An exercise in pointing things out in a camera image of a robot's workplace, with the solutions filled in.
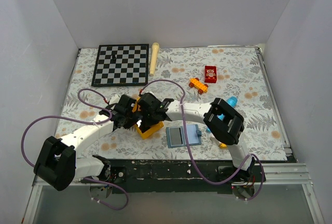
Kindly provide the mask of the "yellow plastic bin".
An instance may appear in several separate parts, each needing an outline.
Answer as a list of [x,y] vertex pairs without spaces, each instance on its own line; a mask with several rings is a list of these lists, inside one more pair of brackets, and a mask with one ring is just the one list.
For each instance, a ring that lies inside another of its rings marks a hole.
[[151,137],[154,133],[159,131],[164,127],[164,124],[162,121],[159,121],[158,123],[156,120],[150,120],[151,116],[149,115],[149,112],[147,110],[144,110],[139,104],[138,101],[141,97],[139,96],[136,99],[136,103],[133,107],[132,112],[138,112],[143,115],[143,119],[145,121],[145,124],[142,125],[140,121],[138,121],[134,128],[138,132],[138,134],[141,136],[142,139],[147,139]]

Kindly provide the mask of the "black VIP card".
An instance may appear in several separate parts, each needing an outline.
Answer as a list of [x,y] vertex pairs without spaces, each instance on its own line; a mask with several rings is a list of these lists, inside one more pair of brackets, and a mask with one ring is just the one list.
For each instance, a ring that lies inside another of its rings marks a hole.
[[180,128],[170,128],[170,144],[171,146],[180,146],[183,144],[182,133]]

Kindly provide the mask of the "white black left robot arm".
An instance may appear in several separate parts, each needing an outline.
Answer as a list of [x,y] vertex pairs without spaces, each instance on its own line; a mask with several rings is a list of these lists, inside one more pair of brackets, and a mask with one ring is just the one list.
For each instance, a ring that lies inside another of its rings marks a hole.
[[55,138],[47,138],[41,148],[34,166],[34,174],[58,191],[62,191],[74,181],[85,177],[98,182],[109,180],[110,162],[99,155],[88,158],[78,156],[101,137],[116,129],[127,127],[136,99],[115,95],[110,105],[101,110],[96,117],[74,132]]

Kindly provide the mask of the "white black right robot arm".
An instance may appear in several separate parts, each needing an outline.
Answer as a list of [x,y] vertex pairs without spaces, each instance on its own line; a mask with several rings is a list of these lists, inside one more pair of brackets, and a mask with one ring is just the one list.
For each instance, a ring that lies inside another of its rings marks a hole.
[[180,120],[205,124],[216,140],[227,146],[236,178],[246,181],[253,176],[255,162],[244,141],[244,118],[225,100],[215,98],[212,103],[160,101],[153,94],[144,93],[137,104],[143,115],[143,127],[150,127],[154,122]]

